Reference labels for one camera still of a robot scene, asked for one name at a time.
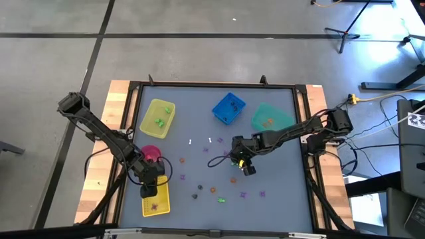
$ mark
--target tripod stand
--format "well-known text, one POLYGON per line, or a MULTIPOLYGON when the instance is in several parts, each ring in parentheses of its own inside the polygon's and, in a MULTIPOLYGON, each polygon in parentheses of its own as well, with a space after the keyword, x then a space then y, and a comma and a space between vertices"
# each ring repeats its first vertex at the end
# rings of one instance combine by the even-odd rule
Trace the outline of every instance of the tripod stand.
POLYGON ((343 40, 341 42, 341 46, 339 47, 339 54, 341 54, 344 50, 345 40, 347 40, 347 37, 351 37, 349 39, 357 39, 357 38, 360 37, 359 34, 351 34, 351 33, 349 33, 349 31, 350 31, 351 27, 354 25, 354 23, 357 21, 357 19, 360 17, 361 13, 366 9, 367 5, 369 5, 370 2, 371 2, 371 0, 367 1, 365 6, 360 10, 359 14, 357 14, 356 18, 350 24, 350 26, 348 27, 348 29, 346 31, 340 31, 340 30, 337 30, 337 29, 329 28, 329 27, 325 28, 325 30, 328 30, 328 31, 333 31, 333 32, 336 32, 336 33, 343 33, 343 35, 342 35, 343 40))

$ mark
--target yellow cable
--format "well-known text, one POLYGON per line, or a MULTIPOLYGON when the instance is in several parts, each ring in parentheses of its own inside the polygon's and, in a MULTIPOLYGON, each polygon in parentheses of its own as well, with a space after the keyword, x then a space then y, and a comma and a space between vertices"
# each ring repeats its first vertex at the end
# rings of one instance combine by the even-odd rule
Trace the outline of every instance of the yellow cable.
POLYGON ((332 4, 330 4, 330 5, 320 5, 319 3, 316 3, 315 1, 313 2, 316 6, 318 6, 318 7, 332 7, 332 6, 334 6, 335 4, 338 4, 338 3, 340 3, 340 2, 342 2, 343 0, 339 0, 338 2, 334 2, 334 3, 332 3, 332 4))
POLYGON ((413 91, 413 90, 419 89, 419 88, 424 87, 424 86, 425 86, 425 84, 422 84, 422 85, 417 86, 417 87, 412 88, 412 89, 403 90, 403 91, 399 91, 399 92, 394 92, 394 93, 391 93, 391 94, 386 94, 386 95, 383 95, 383 96, 378 96, 378 97, 370 98, 370 99, 364 99, 364 100, 363 100, 363 99, 358 99, 358 98, 356 98, 356 101, 358 101, 358 102, 368 102, 368 101, 381 99, 381 98, 384 98, 384 97, 387 97, 387 96, 392 96, 392 95, 399 94, 399 93, 403 93, 403 92, 413 91))

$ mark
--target wooden board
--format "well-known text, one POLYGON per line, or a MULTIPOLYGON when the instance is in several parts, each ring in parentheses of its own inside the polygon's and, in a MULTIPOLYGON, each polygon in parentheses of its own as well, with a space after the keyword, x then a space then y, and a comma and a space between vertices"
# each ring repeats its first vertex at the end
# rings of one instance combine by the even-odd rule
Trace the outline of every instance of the wooden board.
MULTIPOLYGON (((127 80, 112 80, 104 111, 102 114, 102 122, 104 122, 111 129, 119 129, 124 105, 127 98, 129 81, 127 80)), ((135 105, 135 92, 132 95, 132 101, 129 109, 129 116, 127 119, 126 128, 129 127, 133 117, 133 109, 135 105)), ((321 86, 307 85, 307 96, 311 114, 326 108, 325 95, 321 86)), ((301 94, 298 95, 299 106, 301 110, 301 118, 305 120, 304 106, 302 104, 301 94)), ((96 142, 93 152, 105 148, 103 142, 96 142)), ((335 147, 327 146, 327 151, 337 153, 335 147)), ((347 192, 342 177, 339 160, 332 155, 322 155, 320 157, 321 171, 323 182, 325 184, 326 197, 337 212, 337 214, 344 220, 344 222, 354 228, 353 218, 349 207, 347 192)), ((84 182, 80 203, 78 205, 75 222, 84 220, 90 212, 96 207, 106 192, 106 185, 108 184, 108 177, 112 166, 112 155, 110 151, 105 151, 96 155, 90 161, 88 166, 87 177, 84 182)), ((110 209, 107 217, 107 222, 112 221, 114 213, 116 197, 111 200, 110 209)), ((317 218, 319 227, 325 228, 323 221, 322 209, 320 202, 315 198, 315 205, 317 211, 317 218)))

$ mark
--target pink cup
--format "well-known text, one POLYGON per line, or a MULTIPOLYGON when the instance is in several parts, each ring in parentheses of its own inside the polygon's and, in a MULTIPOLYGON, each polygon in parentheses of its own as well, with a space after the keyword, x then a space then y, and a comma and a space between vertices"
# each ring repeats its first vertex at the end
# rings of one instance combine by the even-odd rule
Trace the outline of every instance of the pink cup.
POLYGON ((146 145, 141 148, 141 152, 145 155, 145 161, 152 160, 156 162, 158 157, 161 156, 161 150, 154 145, 146 145))

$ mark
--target concrete floor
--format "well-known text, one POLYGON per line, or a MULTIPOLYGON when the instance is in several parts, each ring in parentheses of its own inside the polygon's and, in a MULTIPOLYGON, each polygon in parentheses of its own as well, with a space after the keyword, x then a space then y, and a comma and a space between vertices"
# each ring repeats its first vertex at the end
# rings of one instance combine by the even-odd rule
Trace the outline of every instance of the concrete floor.
MULTIPOLYGON (((0 33, 97 33, 107 5, 108 0, 2 0, 0 33)), ((362 6, 342 3, 323 9, 308 0, 116 0, 107 33, 323 34, 324 27, 348 27, 362 6)), ((265 74, 271 83, 323 85, 328 106, 350 93, 378 96, 386 92, 365 92, 358 85, 398 82, 419 64, 410 44, 396 42, 408 32, 405 15, 395 4, 371 4, 353 31, 373 40, 351 41, 343 54, 336 51, 338 40, 104 39, 87 96, 100 116, 110 80, 145 80, 148 74, 155 80, 223 82, 257 82, 265 74)), ((80 89, 94 42, 0 38, 0 140, 27 149, 22 156, 0 155, 0 230, 29 227, 66 125, 56 103, 80 89)), ((384 103, 390 116, 396 113, 396 100, 384 103)), ((378 102, 359 104, 349 113, 353 133, 383 120, 378 102)), ((396 142, 387 130, 357 145, 396 142)), ((77 131, 47 226, 73 223, 83 164, 91 151, 92 143, 77 131)), ((382 174, 399 170, 396 147, 367 153, 382 174)), ((353 158, 347 147, 339 154, 343 162, 353 158)), ((357 173, 377 176, 361 153, 357 173)))

